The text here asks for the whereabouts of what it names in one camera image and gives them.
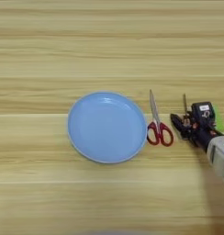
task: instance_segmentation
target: plate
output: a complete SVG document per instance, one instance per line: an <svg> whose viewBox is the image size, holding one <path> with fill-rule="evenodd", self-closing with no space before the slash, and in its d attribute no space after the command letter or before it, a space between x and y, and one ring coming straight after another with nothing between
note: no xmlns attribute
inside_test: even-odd
<svg viewBox="0 0 224 235"><path fill-rule="evenodd" d="M97 92L74 104L68 133L74 148L88 159L118 163L142 149L147 125L140 108L125 96Z"/></svg>

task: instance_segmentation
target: wood grain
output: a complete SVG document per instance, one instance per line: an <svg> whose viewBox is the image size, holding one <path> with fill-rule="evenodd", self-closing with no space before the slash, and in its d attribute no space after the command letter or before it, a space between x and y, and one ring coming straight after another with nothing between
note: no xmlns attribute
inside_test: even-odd
<svg viewBox="0 0 224 235"><path fill-rule="evenodd" d="M0 234L223 234L224 188L175 133L129 162L71 146L67 112L110 90L151 120L210 100L224 119L224 1L0 1Z"/></svg>

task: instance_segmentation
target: scissors handle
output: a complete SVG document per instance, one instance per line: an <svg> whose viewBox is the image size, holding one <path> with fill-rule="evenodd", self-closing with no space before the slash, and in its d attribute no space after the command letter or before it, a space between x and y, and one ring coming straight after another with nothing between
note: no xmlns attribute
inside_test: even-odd
<svg viewBox="0 0 224 235"><path fill-rule="evenodd" d="M151 145L158 145L159 143L161 143L163 146L165 147L169 147L174 143L174 135L172 133L172 131L162 122L160 123L160 133L158 131L157 128L157 124L155 122L152 122L149 126L148 126L148 131L152 129L153 133L154 133L154 137L155 140L152 140L149 136L149 133L147 135L147 141L151 144ZM167 131L169 136L170 136L170 141L166 142L164 139L164 135L163 133Z"/></svg>
<svg viewBox="0 0 224 235"><path fill-rule="evenodd" d="M168 132L168 134L169 134L169 137L170 137L169 142L166 142L165 139L164 139L163 133L165 131ZM166 147L171 146L174 143L174 135L173 135L172 131L165 124L161 123L160 124L160 132L161 132L160 139L161 139L162 145L166 146Z"/></svg>
<svg viewBox="0 0 224 235"><path fill-rule="evenodd" d="M149 130L152 129L153 130L153 134L154 134L154 141L150 138L149 136ZM157 129L157 124L155 122L152 121L152 123L148 126L148 134L147 134L147 141L151 144L151 145L158 145L160 143L160 134L158 132Z"/></svg>

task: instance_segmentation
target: black object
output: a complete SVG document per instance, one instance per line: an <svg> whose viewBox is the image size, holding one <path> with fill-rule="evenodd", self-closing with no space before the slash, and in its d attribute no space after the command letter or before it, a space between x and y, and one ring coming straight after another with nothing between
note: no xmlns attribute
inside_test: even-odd
<svg viewBox="0 0 224 235"><path fill-rule="evenodd" d="M191 111L187 111L185 100L185 115L180 118L176 114L171 114L172 123L183 140L190 140L195 146L207 151L208 144L213 138L223 136L215 129L216 116L213 106L210 102L200 102L194 103L191 108Z"/></svg>

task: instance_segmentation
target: plate rim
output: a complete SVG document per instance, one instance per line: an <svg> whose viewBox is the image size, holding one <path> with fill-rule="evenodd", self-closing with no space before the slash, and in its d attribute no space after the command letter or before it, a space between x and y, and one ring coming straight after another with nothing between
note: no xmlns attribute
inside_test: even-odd
<svg viewBox="0 0 224 235"><path fill-rule="evenodd" d="M140 147L138 148L137 151L135 151L133 154L131 154L127 159L125 160L122 160L122 161L118 161L118 162L104 162L104 161L98 161L98 160L95 160L93 159L92 157L89 157L87 154L83 153L81 150L79 150L78 147L76 147L76 145L74 144L73 142L73 139L71 137L71 134L70 134L70 115L72 114L73 112L73 109L74 107L79 103L81 102L82 100L86 99L88 96L91 96L91 95L97 95L97 94L111 94L111 95L118 95L118 96L121 96L127 100L129 100L140 112L141 116L142 116L142 119L143 119L143 123L145 124L145 135L144 135L144 140L142 142L142 144L140 145ZM87 158L88 160L92 161L92 162L97 162L97 163L102 163L102 164L118 164L118 163L122 163L122 162L126 162L126 161L129 161L130 159L132 159L133 157L135 157L144 147L146 141L147 141L147 133L148 133L148 130L147 130L147 122L146 122L146 118L144 116L144 113L142 111L142 109L133 101L131 100L130 98L126 97L125 95L122 95L120 93L116 93L116 92L110 92L110 91L98 91L98 92L93 92L93 93L89 93L87 95L84 95L82 97L80 97L79 99L77 99L74 104L71 106L69 112L68 112L68 117L67 117L67 132L68 132L68 138L70 139L70 142L71 144L73 145L73 147L81 154L83 155L85 158Z"/></svg>

